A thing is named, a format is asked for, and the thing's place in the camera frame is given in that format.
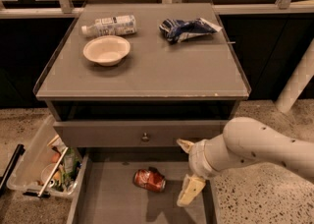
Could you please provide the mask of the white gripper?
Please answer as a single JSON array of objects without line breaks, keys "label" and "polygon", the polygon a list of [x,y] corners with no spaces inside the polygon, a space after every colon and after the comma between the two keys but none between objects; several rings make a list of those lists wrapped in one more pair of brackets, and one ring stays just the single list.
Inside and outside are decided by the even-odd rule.
[{"label": "white gripper", "polygon": [[218,172],[209,164],[205,156],[205,141],[193,143],[189,140],[177,139],[177,144],[188,155],[188,165],[194,175],[186,174],[183,179],[182,190],[177,205],[186,207],[202,192],[209,180],[218,175]]}]

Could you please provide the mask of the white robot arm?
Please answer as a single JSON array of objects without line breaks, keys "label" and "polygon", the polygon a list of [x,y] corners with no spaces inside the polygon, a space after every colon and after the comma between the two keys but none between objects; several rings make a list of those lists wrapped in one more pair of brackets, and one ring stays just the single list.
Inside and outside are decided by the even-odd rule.
[{"label": "white robot arm", "polygon": [[210,140],[178,139],[177,144],[188,154],[191,171],[183,179],[177,201],[180,207],[190,205],[206,182],[223,171],[258,162],[280,165],[314,182],[314,143],[289,138],[252,118],[231,119],[223,132]]}]

